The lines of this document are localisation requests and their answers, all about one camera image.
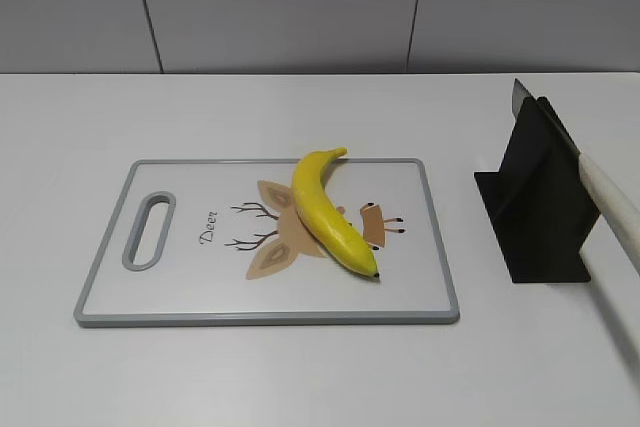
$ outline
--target banana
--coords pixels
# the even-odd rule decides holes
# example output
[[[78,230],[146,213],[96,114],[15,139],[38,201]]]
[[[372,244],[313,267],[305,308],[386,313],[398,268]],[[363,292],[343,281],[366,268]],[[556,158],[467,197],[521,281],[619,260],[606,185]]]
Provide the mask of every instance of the banana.
[[[371,247],[338,212],[324,191],[322,176],[327,167],[347,153],[334,150],[311,152],[293,174],[293,198],[298,216],[309,232],[344,267],[367,277],[379,277]]]

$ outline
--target knife holder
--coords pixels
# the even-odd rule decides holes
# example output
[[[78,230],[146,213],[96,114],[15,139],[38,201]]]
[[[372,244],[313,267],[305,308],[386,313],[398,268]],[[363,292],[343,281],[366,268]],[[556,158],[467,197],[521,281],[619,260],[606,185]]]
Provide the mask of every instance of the knife holder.
[[[579,251],[599,216],[551,104],[527,97],[498,172],[478,189],[514,283],[588,282]]]

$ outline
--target white cutting board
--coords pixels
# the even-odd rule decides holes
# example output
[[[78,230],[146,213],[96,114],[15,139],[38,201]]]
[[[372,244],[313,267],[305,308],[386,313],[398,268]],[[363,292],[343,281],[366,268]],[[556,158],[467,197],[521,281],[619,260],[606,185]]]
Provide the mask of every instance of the white cutting board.
[[[114,327],[458,319],[420,161],[349,159],[337,162],[327,181],[334,205],[344,207],[354,227],[378,244],[379,281],[354,275],[323,255],[297,223],[289,189],[296,162],[136,162],[78,300],[78,323]],[[131,265],[127,259],[138,231],[136,218],[144,217],[141,205],[157,193],[173,204],[164,247],[153,265]],[[265,210],[233,208],[250,202],[255,204],[244,208]],[[234,241],[257,242],[266,234],[271,235],[260,245]]]

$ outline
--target kitchen knife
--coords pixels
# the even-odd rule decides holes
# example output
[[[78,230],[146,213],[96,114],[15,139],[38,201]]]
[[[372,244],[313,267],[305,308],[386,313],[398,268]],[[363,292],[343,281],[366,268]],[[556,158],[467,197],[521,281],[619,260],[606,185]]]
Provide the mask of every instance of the kitchen knife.
[[[511,111],[516,119],[527,97],[535,100],[522,82],[516,79],[511,96]],[[640,275],[640,212],[598,164],[578,150],[564,127],[561,124],[559,127],[578,155],[578,172],[582,185]]]

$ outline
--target deer text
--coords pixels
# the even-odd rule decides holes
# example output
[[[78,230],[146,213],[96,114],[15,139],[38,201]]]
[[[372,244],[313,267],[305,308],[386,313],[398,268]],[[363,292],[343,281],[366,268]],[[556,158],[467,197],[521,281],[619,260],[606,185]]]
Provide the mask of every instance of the deer text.
[[[209,216],[207,218],[207,230],[205,230],[202,234],[200,234],[200,237],[198,237],[198,242],[200,242],[200,245],[204,245],[205,242],[213,242],[213,231],[216,228],[217,215],[217,212],[209,212]]]

